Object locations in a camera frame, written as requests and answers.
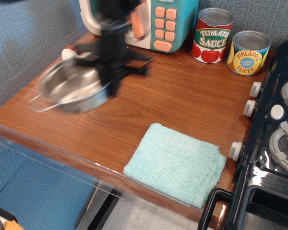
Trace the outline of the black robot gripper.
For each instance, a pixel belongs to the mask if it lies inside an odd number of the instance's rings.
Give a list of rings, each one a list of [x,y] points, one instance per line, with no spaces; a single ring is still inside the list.
[[[147,76],[150,72],[148,63],[153,60],[151,56],[132,50],[125,43],[125,32],[124,26],[103,26],[98,40],[75,46],[79,52],[90,52],[99,57],[99,61],[104,65],[97,67],[100,82],[102,86],[109,84],[108,91],[112,97],[116,97],[125,73],[110,72],[110,69],[123,68],[129,74]]]

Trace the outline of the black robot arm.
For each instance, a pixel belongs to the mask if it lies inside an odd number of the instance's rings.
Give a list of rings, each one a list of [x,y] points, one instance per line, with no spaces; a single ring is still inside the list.
[[[138,5],[138,0],[101,0],[97,7],[101,38],[75,46],[80,53],[92,54],[80,63],[97,67],[101,84],[108,87],[109,96],[116,96],[120,81],[128,75],[146,76],[148,63],[153,60],[151,56],[130,49],[125,43],[127,16]]]

